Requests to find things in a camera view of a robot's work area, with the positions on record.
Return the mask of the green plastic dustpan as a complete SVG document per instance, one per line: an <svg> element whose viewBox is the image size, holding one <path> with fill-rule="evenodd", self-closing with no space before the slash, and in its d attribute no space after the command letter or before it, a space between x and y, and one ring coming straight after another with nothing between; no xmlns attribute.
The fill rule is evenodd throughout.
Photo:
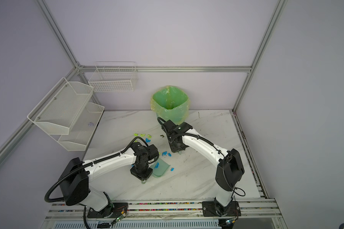
<svg viewBox="0 0 344 229"><path fill-rule="evenodd" d="M157 162L159 162L159 167L157 169L154 169L154 166L156 165ZM153 172L151 173L151 176L148 179L152 177L161 178L168 171L169 168L170 168L170 165L166 163L163 159L159 158L152 166Z"/></svg>

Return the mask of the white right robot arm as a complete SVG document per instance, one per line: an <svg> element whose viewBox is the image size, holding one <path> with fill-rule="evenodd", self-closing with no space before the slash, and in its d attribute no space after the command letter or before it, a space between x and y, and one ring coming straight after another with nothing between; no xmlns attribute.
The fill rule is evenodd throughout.
<svg viewBox="0 0 344 229"><path fill-rule="evenodd" d="M180 125L171 120L157 118L162 130L165 132L172 152L184 151L192 148L216 168L215 181L220 189L214 198L214 216L227 216L230 211L237 210L234 201L236 184L242 179L245 169L236 149L221 148L200 135L190 124L183 122Z"/></svg>

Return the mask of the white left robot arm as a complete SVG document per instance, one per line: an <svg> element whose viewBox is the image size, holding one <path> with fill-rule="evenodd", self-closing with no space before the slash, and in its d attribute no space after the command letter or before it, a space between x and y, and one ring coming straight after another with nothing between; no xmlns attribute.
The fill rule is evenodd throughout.
<svg viewBox="0 0 344 229"><path fill-rule="evenodd" d="M125 214L127 203L113 203L108 191L113 184L121 184L122 171L140 181L152 174L150 163L159 157L155 145L132 143L126 149L101 158L70 160L62 172L59 188L67 206L82 205L89 209L89 218L116 218Z"/></svg>

